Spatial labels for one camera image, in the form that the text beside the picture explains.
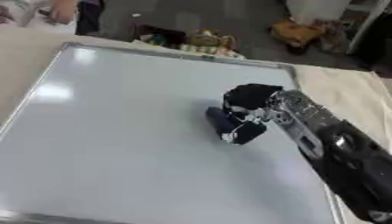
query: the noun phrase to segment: white object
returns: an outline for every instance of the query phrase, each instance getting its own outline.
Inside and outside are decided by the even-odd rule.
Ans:
[[[68,47],[3,130],[0,209],[140,224],[333,223],[322,182],[276,125],[236,147],[204,116],[240,84],[293,88],[289,74],[170,56]]]
[[[287,0],[294,21],[311,25],[315,19],[339,20],[351,0]]]

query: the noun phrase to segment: robotic hand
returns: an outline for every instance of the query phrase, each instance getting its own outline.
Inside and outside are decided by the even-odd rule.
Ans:
[[[221,139],[246,144],[275,122],[331,190],[364,221],[392,223],[392,156],[351,123],[299,91],[248,84],[225,93],[208,121]]]

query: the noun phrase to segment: gray floor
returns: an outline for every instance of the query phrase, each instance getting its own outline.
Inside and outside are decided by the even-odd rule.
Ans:
[[[140,13],[139,24],[191,32],[199,28],[231,34],[238,50],[253,60],[273,60],[321,67],[355,69],[345,56],[336,56],[311,48],[304,56],[290,55],[284,45],[266,29],[286,18],[281,0],[123,0]]]

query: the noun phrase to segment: black robotic finger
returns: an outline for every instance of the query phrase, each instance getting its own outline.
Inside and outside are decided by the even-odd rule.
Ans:
[[[240,85],[224,94],[223,108],[240,107],[248,110],[265,108],[267,100],[278,91],[282,91],[281,86],[270,86],[263,84]]]
[[[220,108],[208,108],[206,118],[220,139],[231,144],[246,144],[267,130],[261,123],[239,122],[233,114],[226,114]]]

